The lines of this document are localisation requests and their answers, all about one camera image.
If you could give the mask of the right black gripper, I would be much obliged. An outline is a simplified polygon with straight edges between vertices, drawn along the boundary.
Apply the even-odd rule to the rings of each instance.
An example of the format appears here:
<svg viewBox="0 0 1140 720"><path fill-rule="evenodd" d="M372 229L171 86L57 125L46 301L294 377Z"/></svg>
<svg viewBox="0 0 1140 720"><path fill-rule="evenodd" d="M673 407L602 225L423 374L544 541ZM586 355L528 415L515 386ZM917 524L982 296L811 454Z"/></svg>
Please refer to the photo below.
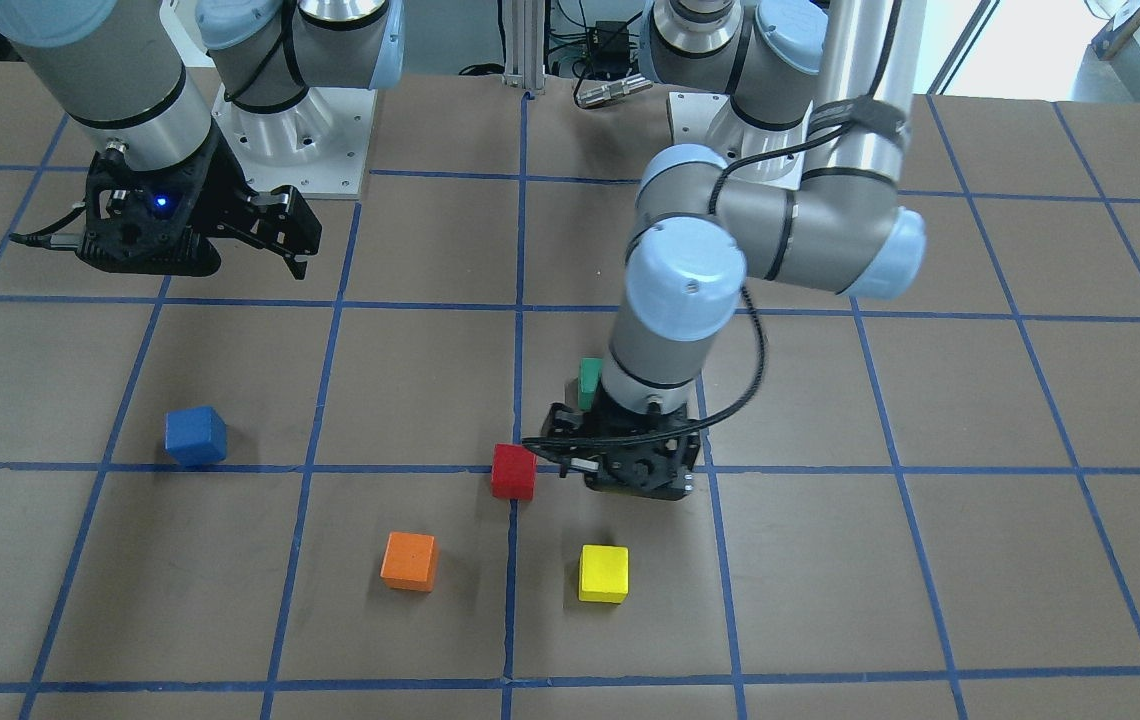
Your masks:
<svg viewBox="0 0 1140 720"><path fill-rule="evenodd" d="M304 195L292 185L255 191L218 129L207 133L201 156L209 164L194 208L195 231L203 238L233 238L272 252L285 261L292 278L304 281L323 232Z"/></svg>

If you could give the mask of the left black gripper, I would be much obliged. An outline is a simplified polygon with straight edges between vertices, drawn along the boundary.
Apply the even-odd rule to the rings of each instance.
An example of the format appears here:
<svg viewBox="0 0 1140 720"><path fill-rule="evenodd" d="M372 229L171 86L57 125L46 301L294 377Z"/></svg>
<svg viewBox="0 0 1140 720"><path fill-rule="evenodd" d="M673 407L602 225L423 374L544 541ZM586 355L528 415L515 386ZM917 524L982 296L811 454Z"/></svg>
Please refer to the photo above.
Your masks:
<svg viewBox="0 0 1140 720"><path fill-rule="evenodd" d="M606 386L598 386L587 414L553 406L543 434L570 445L552 448L560 459L560 477L570 473L597 478L598 471L690 471L692 434L686 406L663 406L663 396L643 395L624 404Z"/></svg>

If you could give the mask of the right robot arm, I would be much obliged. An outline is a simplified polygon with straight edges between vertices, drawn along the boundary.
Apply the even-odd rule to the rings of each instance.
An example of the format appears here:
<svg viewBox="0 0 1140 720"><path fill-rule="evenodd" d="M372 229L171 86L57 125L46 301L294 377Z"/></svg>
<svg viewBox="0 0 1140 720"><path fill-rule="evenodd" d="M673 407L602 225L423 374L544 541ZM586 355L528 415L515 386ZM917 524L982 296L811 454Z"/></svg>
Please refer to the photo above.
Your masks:
<svg viewBox="0 0 1140 720"><path fill-rule="evenodd" d="M84 199L9 242L100 272L207 277L217 238L272 252L295 279L321 224L298 179L259 190L237 149L302 167L337 154L323 88L374 91L404 68L401 1L199 1L222 129L154 1L0 1L0 35L93 141Z"/></svg>

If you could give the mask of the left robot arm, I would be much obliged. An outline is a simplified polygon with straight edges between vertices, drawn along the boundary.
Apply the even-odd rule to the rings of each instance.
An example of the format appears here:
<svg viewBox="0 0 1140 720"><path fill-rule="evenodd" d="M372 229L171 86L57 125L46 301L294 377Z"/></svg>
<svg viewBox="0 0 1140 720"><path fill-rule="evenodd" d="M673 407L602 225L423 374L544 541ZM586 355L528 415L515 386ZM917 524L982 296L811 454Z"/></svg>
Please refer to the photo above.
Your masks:
<svg viewBox="0 0 1140 720"><path fill-rule="evenodd" d="M651 1L640 67L725 97L746 138L676 144L640 178L635 224L591 406L551 406L534 455L594 489L683 496L703 420L698 375L749 278L844 297L895 298L922 264L925 222L898 201L925 23L922 1Z"/></svg>

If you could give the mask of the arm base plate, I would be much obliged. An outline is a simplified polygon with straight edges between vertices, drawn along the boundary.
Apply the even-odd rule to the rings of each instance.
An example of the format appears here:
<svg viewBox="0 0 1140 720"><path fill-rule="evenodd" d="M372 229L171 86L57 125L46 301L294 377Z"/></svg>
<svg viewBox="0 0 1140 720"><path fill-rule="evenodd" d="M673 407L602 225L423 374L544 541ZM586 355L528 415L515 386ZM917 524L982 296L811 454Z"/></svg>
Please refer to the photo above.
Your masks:
<svg viewBox="0 0 1140 720"><path fill-rule="evenodd" d="M671 142L701 144L718 152L720 158L733 163L763 154L785 149L803 142L806 123L800 120L789 129L762 129L740 118L731 108L725 95L670 92L667 100ZM762 159L735 170L731 177L738 181L784 187L795 190L800 183L804 156L800 152L775 159Z"/></svg>
<svg viewBox="0 0 1140 720"><path fill-rule="evenodd" d="M212 115L254 190L290 185L308 199L358 201L377 100L373 88L292 82L233 100L222 85Z"/></svg>

